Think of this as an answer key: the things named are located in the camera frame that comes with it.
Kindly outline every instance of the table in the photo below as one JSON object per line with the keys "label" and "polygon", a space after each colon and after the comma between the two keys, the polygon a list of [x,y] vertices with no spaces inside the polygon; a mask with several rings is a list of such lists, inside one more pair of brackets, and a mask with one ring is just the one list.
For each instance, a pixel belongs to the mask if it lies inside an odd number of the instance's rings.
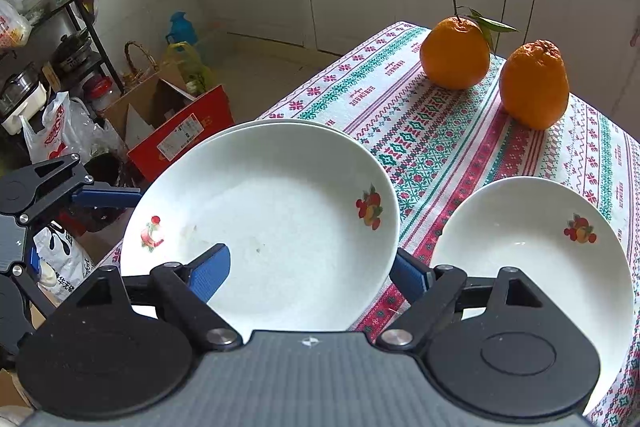
{"label": "table", "polygon": [[[261,118],[317,120],[367,147],[396,186],[399,245],[425,263],[448,217],[483,185],[540,176],[583,195],[626,251],[637,317],[626,365],[588,418],[602,427],[631,422],[640,413],[640,145],[574,96],[562,120],[545,132],[517,124],[500,107],[499,57],[472,89],[432,86],[419,61],[428,31],[403,22],[389,26]],[[119,257],[119,250],[113,254]],[[406,308],[388,282],[354,329],[373,338]]]}

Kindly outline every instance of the red box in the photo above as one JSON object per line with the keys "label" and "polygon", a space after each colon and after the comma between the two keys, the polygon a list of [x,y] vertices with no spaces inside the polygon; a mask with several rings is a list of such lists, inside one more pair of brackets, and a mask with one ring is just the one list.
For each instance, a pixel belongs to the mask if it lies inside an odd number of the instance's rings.
{"label": "red box", "polygon": [[163,68],[105,110],[104,117],[123,140],[129,105],[154,129],[129,150],[129,158],[149,182],[194,145],[234,124],[222,86],[193,99],[175,66]]}

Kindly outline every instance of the screw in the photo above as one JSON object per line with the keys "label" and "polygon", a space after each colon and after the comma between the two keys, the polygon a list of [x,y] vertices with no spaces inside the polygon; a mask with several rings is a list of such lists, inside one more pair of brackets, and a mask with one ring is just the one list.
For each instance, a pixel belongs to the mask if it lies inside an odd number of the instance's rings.
{"label": "screw", "polygon": [[406,346],[414,339],[414,336],[405,330],[386,330],[380,337],[390,346]]}
{"label": "screw", "polygon": [[226,328],[216,328],[207,331],[207,340],[217,346],[228,346],[228,344],[234,343],[237,338],[238,334],[235,331]]}

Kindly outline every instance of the bumpy orange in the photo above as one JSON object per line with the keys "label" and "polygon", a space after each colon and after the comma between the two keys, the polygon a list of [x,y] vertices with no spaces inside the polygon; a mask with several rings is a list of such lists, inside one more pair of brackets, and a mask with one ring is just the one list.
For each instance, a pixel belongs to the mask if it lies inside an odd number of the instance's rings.
{"label": "bumpy orange", "polygon": [[446,89],[467,89],[489,71],[489,45],[474,22],[449,17],[424,39],[420,61],[433,84]]}
{"label": "bumpy orange", "polygon": [[507,113],[532,129],[548,129],[560,120],[569,82],[555,44],[535,41],[514,51],[500,72],[500,96]]}

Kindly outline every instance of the bottle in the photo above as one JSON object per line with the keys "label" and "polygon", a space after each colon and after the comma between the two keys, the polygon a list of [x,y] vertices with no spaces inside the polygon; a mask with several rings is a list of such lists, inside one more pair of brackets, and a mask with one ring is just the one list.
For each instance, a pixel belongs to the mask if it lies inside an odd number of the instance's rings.
{"label": "bottle", "polygon": [[198,42],[198,36],[193,29],[193,25],[184,18],[185,12],[176,12],[171,15],[171,31],[166,35],[167,44],[187,42],[192,46]]}

